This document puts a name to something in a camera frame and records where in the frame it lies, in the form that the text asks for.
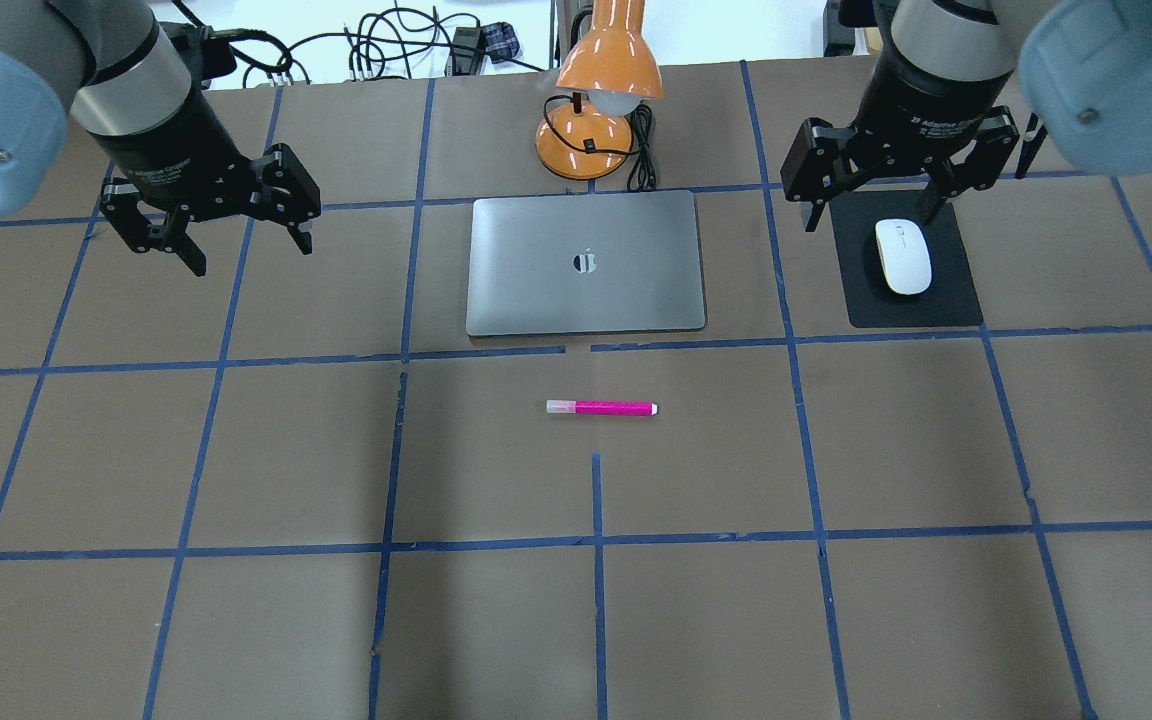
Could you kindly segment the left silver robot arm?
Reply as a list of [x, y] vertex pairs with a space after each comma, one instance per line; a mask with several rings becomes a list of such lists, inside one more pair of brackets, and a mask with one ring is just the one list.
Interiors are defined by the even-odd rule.
[[143, 1], [0, 1], [0, 218], [38, 192], [77, 123], [109, 156], [99, 213], [129, 250], [207, 259], [194, 222], [278, 223], [302, 253], [321, 191], [285, 143], [259, 158], [236, 146], [205, 86], [236, 69], [238, 41], [291, 50], [262, 29], [161, 23]]

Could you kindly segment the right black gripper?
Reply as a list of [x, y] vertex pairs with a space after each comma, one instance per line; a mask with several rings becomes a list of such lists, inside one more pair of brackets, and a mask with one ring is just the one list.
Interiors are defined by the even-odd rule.
[[895, 44], [882, 47], [851, 123], [806, 118], [787, 152], [783, 195], [810, 202], [804, 232], [817, 232], [828, 200], [873, 179], [929, 176], [916, 197], [920, 225], [934, 223], [955, 194], [995, 185], [1020, 143], [1011, 111], [996, 103], [1010, 77], [950, 79]]

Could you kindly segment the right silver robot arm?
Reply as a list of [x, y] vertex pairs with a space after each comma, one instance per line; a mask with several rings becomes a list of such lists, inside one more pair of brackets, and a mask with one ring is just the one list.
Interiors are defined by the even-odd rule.
[[787, 152], [806, 232], [838, 196], [919, 174], [933, 222], [1044, 142], [1098, 176], [1152, 172], [1152, 1], [846, 1], [840, 22], [884, 45], [851, 122], [808, 118]]

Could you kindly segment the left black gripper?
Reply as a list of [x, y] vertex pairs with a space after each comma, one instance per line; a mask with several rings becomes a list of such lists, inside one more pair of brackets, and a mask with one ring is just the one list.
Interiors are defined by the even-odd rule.
[[99, 210], [131, 251], [174, 251], [195, 276], [207, 259], [189, 223], [247, 217], [278, 223], [302, 255], [314, 251], [312, 222], [321, 190], [287, 143], [247, 158], [204, 92], [192, 88], [182, 108], [132, 135], [91, 129], [116, 172], [103, 183]]

